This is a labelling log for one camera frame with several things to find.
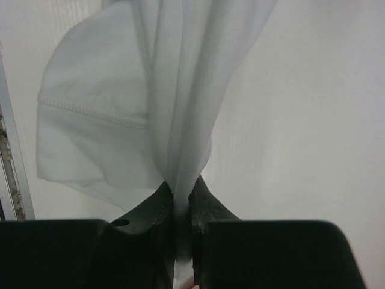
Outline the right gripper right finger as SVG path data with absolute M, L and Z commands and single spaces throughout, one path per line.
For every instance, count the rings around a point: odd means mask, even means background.
M 349 242 L 322 220 L 241 220 L 203 178 L 189 196 L 200 288 L 364 288 Z

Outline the white skirt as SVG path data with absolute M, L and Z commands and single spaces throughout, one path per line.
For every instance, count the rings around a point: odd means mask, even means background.
M 229 82 L 275 1 L 104 1 L 48 61 L 37 176 L 127 208 L 173 194 L 176 277 L 193 276 L 188 196 L 208 162 Z

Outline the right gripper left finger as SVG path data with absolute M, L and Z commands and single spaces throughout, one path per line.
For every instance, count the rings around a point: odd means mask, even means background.
M 113 222 L 1 223 L 2 288 L 171 288 L 173 195 L 167 184 Z

